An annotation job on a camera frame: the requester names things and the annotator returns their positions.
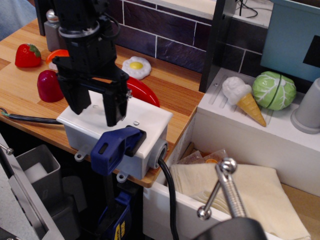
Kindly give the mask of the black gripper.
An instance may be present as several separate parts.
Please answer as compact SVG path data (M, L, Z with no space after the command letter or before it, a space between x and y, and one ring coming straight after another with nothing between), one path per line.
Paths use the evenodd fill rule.
M115 39L119 29L113 21L62 21L59 33L68 57L57 56L60 89L71 110L80 115L91 104L89 91L102 94L108 127L127 114L129 76L116 66Z

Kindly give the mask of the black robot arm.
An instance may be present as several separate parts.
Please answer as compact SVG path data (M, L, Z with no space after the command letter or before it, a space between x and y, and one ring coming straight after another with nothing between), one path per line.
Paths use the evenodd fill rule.
M107 0L55 0L59 34L68 56L56 56L57 79L71 110L80 115L91 104L90 91L103 97L106 123L115 126L127 114L129 75L116 66L119 23L108 14Z

